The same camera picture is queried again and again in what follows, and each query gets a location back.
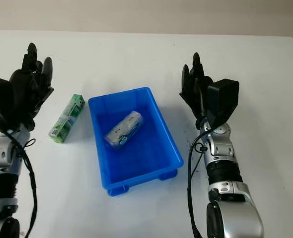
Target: wall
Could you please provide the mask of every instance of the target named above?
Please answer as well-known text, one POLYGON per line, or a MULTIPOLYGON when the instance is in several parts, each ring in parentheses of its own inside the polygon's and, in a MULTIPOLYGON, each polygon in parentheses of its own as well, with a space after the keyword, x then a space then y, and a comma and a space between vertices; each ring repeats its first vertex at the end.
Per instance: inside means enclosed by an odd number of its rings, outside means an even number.
POLYGON ((293 0, 0 0, 0 29, 293 37, 293 0))

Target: robotic hand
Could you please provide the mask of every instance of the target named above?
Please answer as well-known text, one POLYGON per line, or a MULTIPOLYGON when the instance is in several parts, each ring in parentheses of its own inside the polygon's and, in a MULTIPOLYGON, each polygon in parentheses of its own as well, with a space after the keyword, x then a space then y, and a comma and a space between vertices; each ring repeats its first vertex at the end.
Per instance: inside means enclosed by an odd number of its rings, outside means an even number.
POLYGON ((204 154, 209 177, 207 205, 207 236, 209 238, 263 238, 263 224, 243 183, 232 142, 230 127, 226 123, 238 104, 239 82, 223 79, 213 83, 204 76, 198 53, 193 56, 193 68, 184 65, 182 92, 184 101, 196 117, 196 128, 201 134, 194 140, 188 161, 188 206, 194 237, 201 238, 197 230, 192 204, 191 159, 192 151, 201 144, 200 158, 204 154))
POLYGON ((33 43, 24 55, 22 69, 16 70, 9 81, 0 79, 0 238, 18 238, 19 222, 11 217, 17 210, 15 187, 25 163, 31 179, 34 208, 29 233, 37 213, 34 172, 24 147, 29 144, 29 132, 35 127, 33 118, 54 91, 51 87, 52 60, 44 64, 37 60, 33 43))

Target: blue plastic tray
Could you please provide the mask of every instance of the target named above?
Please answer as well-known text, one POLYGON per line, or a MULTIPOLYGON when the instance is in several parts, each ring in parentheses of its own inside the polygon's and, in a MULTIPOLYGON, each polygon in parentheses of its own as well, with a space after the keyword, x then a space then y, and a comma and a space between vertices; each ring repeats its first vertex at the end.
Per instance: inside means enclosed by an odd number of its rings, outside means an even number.
POLYGON ((177 175, 183 159, 147 87, 94 97, 88 100, 96 139, 102 186, 110 196, 129 187, 177 175), (103 136, 131 111, 144 123, 119 150, 109 148, 103 136))

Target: white table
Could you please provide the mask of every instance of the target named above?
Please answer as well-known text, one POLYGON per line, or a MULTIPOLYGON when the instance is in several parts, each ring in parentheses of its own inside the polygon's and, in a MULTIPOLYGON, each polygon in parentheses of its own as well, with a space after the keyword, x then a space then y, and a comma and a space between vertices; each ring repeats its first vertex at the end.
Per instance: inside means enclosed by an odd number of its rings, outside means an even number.
MULTIPOLYGON (((198 132, 179 97, 182 67, 199 52, 206 75, 240 82, 229 120, 242 177, 249 185, 266 238, 293 237, 293 39, 288 37, 151 35, 0 31, 0 77, 21 67, 30 42, 40 60, 53 59, 54 92, 35 118, 27 149, 39 201, 33 238, 191 237, 187 166, 110 197, 102 188, 88 106, 65 144, 47 133, 73 93, 90 97, 148 86, 187 158, 198 132)), ((208 180, 203 161, 193 178, 196 223, 206 236, 208 180)), ((33 200, 23 168, 15 217, 26 232, 33 200)))

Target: green box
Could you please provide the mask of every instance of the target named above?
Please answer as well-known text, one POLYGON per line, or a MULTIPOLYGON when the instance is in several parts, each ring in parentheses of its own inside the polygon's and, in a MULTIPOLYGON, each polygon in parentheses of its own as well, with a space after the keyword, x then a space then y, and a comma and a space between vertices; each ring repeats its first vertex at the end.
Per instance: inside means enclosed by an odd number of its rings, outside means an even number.
POLYGON ((58 121, 48 133, 48 135, 57 143, 63 143, 71 130, 74 122, 80 114, 85 101, 82 95, 74 94, 58 121))

